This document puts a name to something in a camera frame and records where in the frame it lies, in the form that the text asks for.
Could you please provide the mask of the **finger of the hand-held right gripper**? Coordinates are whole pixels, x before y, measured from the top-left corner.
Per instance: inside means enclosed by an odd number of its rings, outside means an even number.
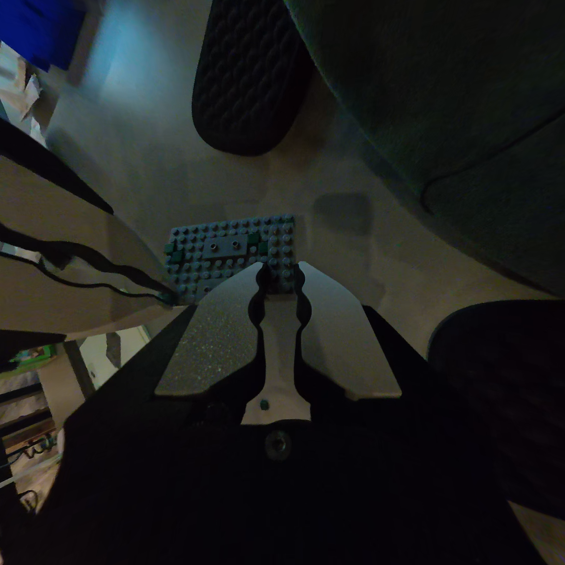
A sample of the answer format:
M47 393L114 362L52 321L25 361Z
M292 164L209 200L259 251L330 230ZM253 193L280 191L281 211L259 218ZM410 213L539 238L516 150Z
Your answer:
M118 217L1 157L4 255L74 288L171 294L156 256Z
M108 288L55 282L29 263L1 257L1 329L66 335L109 333L171 319L182 307L128 298Z

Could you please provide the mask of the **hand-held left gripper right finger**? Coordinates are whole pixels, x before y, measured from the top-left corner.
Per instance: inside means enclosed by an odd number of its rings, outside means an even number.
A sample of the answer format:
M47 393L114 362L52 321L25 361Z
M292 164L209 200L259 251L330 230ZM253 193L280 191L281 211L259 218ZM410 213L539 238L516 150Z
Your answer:
M305 365L352 400L400 398L401 387L360 300L305 261L295 266L295 292Z

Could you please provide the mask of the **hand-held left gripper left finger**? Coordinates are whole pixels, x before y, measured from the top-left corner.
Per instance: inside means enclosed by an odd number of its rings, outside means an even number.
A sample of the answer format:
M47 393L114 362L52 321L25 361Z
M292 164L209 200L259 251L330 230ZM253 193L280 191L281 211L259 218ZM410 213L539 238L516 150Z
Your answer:
M257 355L270 269L258 262L216 286L196 307L156 389L158 397L203 394Z

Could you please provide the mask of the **grey long building brick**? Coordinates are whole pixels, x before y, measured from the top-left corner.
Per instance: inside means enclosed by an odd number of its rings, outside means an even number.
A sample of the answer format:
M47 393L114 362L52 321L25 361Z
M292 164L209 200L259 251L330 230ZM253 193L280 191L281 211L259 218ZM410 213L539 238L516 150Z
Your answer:
M270 271L268 293L287 295L294 293L294 266L296 264L296 216L293 214L271 215L261 218L261 242L269 243L265 260Z

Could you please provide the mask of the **grey studded building baseplate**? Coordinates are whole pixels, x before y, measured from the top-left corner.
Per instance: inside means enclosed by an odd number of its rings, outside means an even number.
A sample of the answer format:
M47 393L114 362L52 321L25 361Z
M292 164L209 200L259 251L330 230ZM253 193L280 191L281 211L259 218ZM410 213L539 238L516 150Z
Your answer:
M170 263L170 255L165 256L165 267L180 302L196 304L205 295L200 294L199 282L210 278L232 278L252 265L266 265L259 257L258 245L248 245L243 257L202 258L203 242L208 238L231 235L248 235L258 232L261 242L262 217L246 217L236 220L223 220L194 225L174 227L168 242L176 244L176 251L184 252L184 260L178 264Z

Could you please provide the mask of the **blue plastic bin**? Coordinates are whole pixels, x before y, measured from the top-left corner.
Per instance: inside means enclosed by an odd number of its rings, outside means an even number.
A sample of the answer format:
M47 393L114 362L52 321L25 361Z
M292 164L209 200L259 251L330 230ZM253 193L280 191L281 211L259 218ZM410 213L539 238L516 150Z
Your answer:
M1 1L1 42L43 71L67 71L87 12L84 1Z

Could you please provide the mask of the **black honeycomb cushion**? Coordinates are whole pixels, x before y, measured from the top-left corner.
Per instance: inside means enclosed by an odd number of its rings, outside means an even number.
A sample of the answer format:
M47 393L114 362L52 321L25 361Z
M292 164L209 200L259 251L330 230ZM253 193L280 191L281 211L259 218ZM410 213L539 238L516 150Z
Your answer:
M284 1L213 1L192 94L207 145L255 157L286 136L314 63Z

